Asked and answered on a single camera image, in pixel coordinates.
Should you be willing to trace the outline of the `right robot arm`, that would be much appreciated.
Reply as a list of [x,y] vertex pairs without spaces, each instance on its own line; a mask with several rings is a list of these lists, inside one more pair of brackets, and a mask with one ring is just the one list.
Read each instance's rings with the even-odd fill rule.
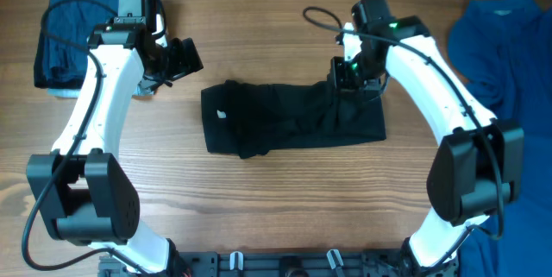
[[498,118],[467,90],[418,17],[357,20],[336,31],[344,50],[337,89],[360,91],[376,79],[398,81],[438,146],[426,180],[431,208],[405,240],[403,272],[425,276],[452,267],[474,231],[502,238],[505,208],[521,192],[523,129]]

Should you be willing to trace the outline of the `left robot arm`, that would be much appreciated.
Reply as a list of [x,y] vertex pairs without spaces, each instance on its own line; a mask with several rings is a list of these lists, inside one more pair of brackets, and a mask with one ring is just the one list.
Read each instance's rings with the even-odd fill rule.
[[[84,52],[88,69],[77,102],[48,154],[33,154],[27,179],[35,198],[22,233],[22,259],[38,271],[70,267],[106,253],[141,276],[189,276],[174,243],[141,221],[138,192],[118,162],[125,117],[143,79],[180,79],[202,69],[195,43],[160,44],[143,23],[96,26]],[[30,254],[30,232],[41,217],[54,240],[89,252],[59,264]]]

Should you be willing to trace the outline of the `black polo shirt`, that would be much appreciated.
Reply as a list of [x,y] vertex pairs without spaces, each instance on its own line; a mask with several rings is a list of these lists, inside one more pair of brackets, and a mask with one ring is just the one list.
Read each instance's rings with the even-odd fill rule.
[[242,159],[276,149],[379,142],[386,125],[377,91],[314,85],[252,85],[227,80],[201,91],[207,150]]

